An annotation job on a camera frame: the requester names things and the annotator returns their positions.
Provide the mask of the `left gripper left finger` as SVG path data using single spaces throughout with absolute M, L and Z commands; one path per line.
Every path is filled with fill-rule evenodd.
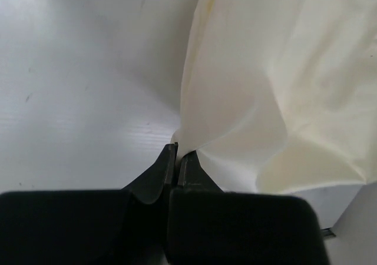
M 2 264 L 128 264 L 160 243 L 177 145 L 115 190 L 9 191 L 1 195 Z

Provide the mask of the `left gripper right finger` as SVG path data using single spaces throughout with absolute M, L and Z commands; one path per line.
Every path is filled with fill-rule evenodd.
M 166 254 L 171 264 L 329 264 L 307 201 L 225 192 L 194 152 L 170 193 Z

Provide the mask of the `cream cloth napkin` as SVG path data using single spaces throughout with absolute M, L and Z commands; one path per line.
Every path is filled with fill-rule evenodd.
M 199 0 L 178 158 L 230 191 L 376 181 L 376 0 Z

